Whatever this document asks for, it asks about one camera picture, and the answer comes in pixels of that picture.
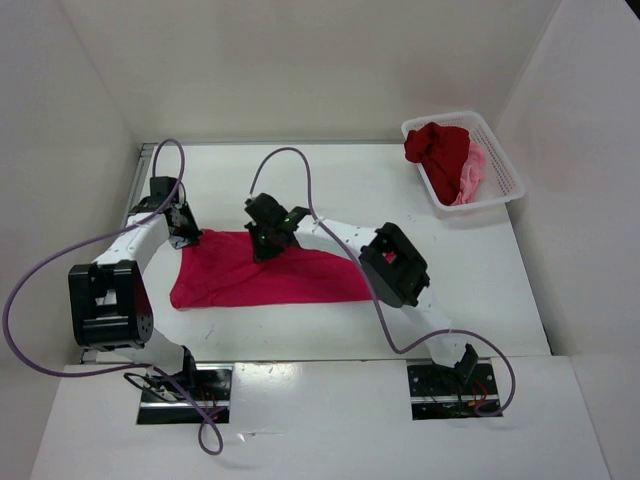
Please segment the magenta pink t shirt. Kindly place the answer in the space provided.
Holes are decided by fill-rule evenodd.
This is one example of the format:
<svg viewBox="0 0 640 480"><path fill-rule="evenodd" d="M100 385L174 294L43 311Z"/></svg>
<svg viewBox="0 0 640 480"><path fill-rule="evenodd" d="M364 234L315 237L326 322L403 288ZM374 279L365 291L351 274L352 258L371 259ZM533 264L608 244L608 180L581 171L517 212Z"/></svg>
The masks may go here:
<svg viewBox="0 0 640 480"><path fill-rule="evenodd" d="M247 232L206 229L197 245L182 250L169 299L184 310L357 302L371 296L347 259L293 247L256 263Z"/></svg>

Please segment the dark red t shirt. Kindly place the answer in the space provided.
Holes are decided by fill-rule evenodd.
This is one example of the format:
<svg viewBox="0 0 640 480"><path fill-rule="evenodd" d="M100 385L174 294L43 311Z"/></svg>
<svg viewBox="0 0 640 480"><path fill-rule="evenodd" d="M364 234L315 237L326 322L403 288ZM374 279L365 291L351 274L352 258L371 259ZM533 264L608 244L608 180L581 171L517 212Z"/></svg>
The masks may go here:
<svg viewBox="0 0 640 480"><path fill-rule="evenodd" d="M411 130L404 142L405 158L422 166L438 200L446 206L452 205L460 193L469 148L466 129L435 122Z"/></svg>

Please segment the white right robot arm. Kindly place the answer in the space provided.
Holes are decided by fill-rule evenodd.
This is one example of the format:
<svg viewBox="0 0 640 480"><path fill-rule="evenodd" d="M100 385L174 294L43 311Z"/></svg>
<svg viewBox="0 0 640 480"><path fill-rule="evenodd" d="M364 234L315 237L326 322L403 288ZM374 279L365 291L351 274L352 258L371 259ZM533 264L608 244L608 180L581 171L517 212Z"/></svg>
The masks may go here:
<svg viewBox="0 0 640 480"><path fill-rule="evenodd" d="M247 199L245 212L256 261L275 259L295 247L354 261L376 309L397 309L426 330L429 338L424 343L439 369L441 386L460 393L473 382L478 355L454 332L452 320L435 298L426 260L399 226L351 225L300 206L288 211L265 193Z"/></svg>

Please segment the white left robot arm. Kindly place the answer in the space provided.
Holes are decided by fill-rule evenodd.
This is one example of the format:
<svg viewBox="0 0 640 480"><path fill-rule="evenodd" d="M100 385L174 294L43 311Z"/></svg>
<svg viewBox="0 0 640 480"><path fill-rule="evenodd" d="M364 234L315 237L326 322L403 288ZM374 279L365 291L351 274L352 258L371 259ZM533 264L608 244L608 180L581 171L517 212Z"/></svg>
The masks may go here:
<svg viewBox="0 0 640 480"><path fill-rule="evenodd" d="M150 180L150 195L128 214L125 233L93 262L75 265L68 274L73 334L76 343L101 352L116 352L140 364L157 366L164 387L180 400L200 385L193 355L154 327L143 273L158 249L196 246L198 228L183 185L169 176Z"/></svg>

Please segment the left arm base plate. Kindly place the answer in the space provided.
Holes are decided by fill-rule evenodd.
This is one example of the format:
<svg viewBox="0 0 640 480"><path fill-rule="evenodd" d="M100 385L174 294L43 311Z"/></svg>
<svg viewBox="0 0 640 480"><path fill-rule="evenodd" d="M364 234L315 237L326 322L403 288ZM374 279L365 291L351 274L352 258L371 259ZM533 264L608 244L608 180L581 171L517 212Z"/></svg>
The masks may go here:
<svg viewBox="0 0 640 480"><path fill-rule="evenodd" d="M138 425L198 424L202 418L172 384L160 376L125 373L123 377L140 392ZM230 416L233 365L196 366L194 383L183 385L191 398L216 423L227 424Z"/></svg>

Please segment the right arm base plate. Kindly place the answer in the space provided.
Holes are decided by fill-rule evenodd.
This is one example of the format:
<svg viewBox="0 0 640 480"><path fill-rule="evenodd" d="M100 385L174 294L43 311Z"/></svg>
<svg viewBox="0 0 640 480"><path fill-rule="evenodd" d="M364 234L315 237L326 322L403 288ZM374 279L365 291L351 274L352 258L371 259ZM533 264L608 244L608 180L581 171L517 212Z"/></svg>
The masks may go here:
<svg viewBox="0 0 640 480"><path fill-rule="evenodd" d="M464 385L430 362L409 362L406 369L414 421L478 418L476 409L493 413L501 406L488 361L481 361Z"/></svg>

